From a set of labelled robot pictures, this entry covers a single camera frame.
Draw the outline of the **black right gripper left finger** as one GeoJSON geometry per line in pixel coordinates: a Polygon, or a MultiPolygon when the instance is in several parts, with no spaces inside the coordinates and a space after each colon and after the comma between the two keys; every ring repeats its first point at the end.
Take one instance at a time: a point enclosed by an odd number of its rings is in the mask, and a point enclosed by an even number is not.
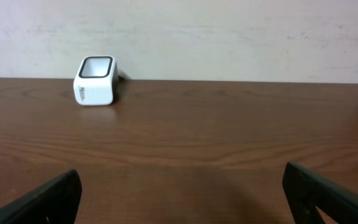
{"type": "Polygon", "coordinates": [[[81,200],[80,176],[72,169],[0,208],[0,223],[74,224],[81,200]]]}

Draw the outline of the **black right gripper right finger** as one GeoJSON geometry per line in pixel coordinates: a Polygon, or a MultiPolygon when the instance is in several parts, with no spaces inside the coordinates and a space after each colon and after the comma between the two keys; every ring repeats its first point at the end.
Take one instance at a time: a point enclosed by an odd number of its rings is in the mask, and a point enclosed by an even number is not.
{"type": "Polygon", "coordinates": [[[324,223],[319,211],[340,224],[358,223],[358,194],[288,162],[282,187],[295,223],[324,223]]]}

